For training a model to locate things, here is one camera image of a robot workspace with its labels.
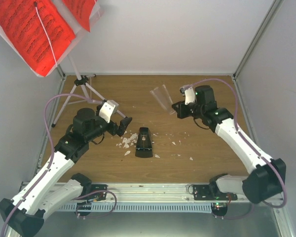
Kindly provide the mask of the clear plastic metronome cover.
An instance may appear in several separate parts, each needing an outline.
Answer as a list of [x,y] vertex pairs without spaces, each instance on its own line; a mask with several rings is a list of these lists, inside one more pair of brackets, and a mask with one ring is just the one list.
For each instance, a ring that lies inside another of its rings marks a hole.
[[151,95],[157,100],[162,109],[164,109],[168,114],[172,115],[175,113],[172,108],[172,98],[170,96],[169,91],[166,88],[166,85],[162,85],[161,87],[156,87],[150,91]]

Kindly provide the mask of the black metronome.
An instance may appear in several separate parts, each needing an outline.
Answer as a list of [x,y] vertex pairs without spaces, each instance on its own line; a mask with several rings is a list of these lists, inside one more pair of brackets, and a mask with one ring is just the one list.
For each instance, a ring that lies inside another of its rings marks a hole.
[[150,138],[150,131],[147,127],[140,127],[139,129],[138,139],[136,142],[135,157],[153,157],[152,141]]

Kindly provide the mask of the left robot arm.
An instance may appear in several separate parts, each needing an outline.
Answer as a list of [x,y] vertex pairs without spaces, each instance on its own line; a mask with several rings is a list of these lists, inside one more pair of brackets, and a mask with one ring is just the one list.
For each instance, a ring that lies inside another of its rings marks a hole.
[[97,137],[103,137],[106,132],[112,136],[125,133],[132,118],[125,117],[119,124],[113,122],[111,117],[117,107],[114,101],[106,101],[96,110],[82,108],[77,111],[72,124],[53,146],[50,158],[36,176],[12,199],[0,201],[0,214],[5,225],[22,237],[33,237],[44,221],[63,204],[94,195],[92,181],[80,173],[52,194],[50,190],[89,150],[89,144]]

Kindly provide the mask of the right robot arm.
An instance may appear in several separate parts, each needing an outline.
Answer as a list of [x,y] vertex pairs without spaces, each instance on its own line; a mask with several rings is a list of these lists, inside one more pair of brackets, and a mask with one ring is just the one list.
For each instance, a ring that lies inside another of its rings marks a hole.
[[240,128],[236,116],[226,108],[219,108],[214,91],[209,85],[196,88],[185,85],[180,88],[184,100],[172,105],[177,117],[200,119],[213,133],[222,138],[240,158],[248,176],[218,175],[210,180],[209,196],[219,200],[226,193],[244,195],[251,203],[259,204],[283,194],[285,189],[286,164],[264,152]]

